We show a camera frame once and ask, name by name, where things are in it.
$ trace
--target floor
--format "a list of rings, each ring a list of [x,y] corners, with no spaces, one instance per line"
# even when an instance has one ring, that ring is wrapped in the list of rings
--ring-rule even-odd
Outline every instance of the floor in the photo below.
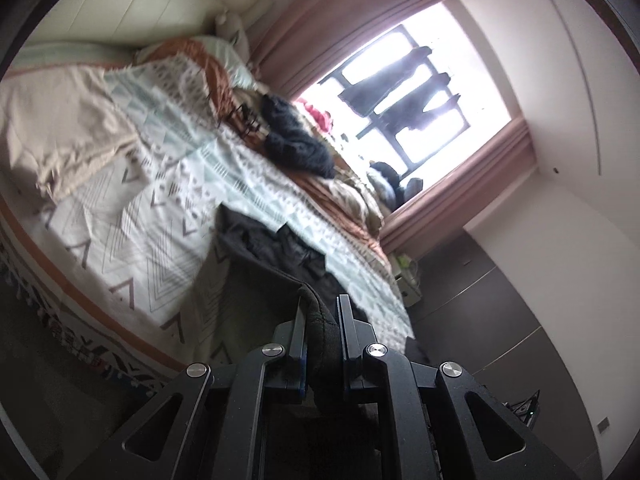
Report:
[[[466,232],[419,263],[422,300],[409,308],[434,365],[456,361],[501,402],[540,393],[534,433],[582,480],[601,480],[591,423],[555,347],[524,300]]]
[[[47,475],[64,479],[140,401],[66,352],[4,276],[0,298],[0,402]]]

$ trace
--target padded headboard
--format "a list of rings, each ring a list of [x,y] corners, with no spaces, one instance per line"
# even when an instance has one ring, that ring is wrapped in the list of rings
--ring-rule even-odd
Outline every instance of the padded headboard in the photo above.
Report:
[[[175,36],[212,34],[223,9],[256,22],[271,0],[60,0],[27,43],[89,41],[143,46]]]

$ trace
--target curtain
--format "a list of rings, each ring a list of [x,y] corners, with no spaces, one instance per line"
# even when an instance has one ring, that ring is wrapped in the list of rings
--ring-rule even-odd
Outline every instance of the curtain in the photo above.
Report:
[[[298,97],[361,46],[442,0],[294,0],[254,44],[261,79]]]
[[[529,127],[518,117],[441,181],[389,215],[380,232],[383,250],[421,258],[535,165]]]

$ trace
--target plush toy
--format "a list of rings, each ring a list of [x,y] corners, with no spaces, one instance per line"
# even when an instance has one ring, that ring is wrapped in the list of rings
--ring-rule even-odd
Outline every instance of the plush toy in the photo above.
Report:
[[[216,16],[216,36],[228,41],[244,63],[248,63],[249,40],[242,26],[242,18],[237,12],[226,10]]]

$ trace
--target patterned blanket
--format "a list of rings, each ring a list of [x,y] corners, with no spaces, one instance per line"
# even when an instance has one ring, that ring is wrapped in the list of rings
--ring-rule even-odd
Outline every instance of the patterned blanket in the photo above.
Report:
[[[157,390],[191,362],[238,360],[270,332],[260,312],[220,301],[228,261],[214,217],[225,203],[272,230],[286,222],[326,255],[378,339],[404,349],[412,330],[388,270],[220,121],[198,65],[176,56],[101,74],[136,148],[57,206],[0,178],[0,258],[66,346]]]

